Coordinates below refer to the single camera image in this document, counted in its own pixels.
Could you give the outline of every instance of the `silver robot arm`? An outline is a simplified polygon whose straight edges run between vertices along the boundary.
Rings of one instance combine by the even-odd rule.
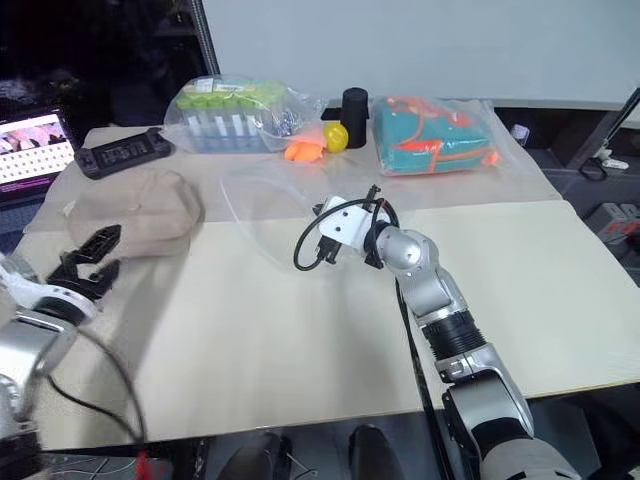
[[[369,192],[370,206],[377,191]],[[324,249],[318,258],[330,252],[325,259],[334,263],[339,246],[348,245],[366,263],[384,266],[395,275],[430,344],[441,380],[451,384],[442,397],[451,433],[479,457],[482,478],[580,478],[553,447],[534,437],[526,400],[494,346],[475,326],[452,276],[438,263],[435,243],[419,232],[391,225],[385,213],[373,218],[376,212],[371,208],[353,205],[338,210],[343,203],[332,197],[316,211],[322,215],[336,210],[318,224],[323,235],[319,247]]]
[[[42,379],[75,342],[77,327],[95,317],[95,302],[118,276],[114,260],[89,279],[79,264],[98,263],[120,239],[120,227],[97,232],[80,249],[64,254],[61,265],[40,283],[19,257],[0,254],[0,284],[18,310],[0,328],[0,478],[46,478],[32,413]]]

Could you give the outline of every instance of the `black cylinder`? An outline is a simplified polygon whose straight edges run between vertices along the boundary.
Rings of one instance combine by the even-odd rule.
[[[367,102],[369,94],[363,88],[353,87],[342,93],[340,123],[349,133],[347,148],[360,148],[367,143]]]

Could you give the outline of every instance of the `beige pillow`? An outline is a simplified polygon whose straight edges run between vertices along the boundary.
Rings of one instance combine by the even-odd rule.
[[[122,225],[120,243],[110,257],[174,255],[189,248],[202,209],[179,174],[136,168],[106,177],[83,192],[67,214],[79,247],[97,230]]]

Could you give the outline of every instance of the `clear plastic bag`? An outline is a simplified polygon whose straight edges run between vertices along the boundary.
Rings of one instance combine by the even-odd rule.
[[[469,170],[501,159],[491,127],[467,102],[384,97],[373,118],[383,175]]]
[[[194,153],[260,153],[324,142],[321,99],[277,81],[218,75],[190,80],[169,104],[162,135]]]

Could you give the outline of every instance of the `orange object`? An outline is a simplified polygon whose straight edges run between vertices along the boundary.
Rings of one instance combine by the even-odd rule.
[[[284,151],[284,158],[292,162],[313,162],[322,158],[322,145],[308,142],[292,143]]]

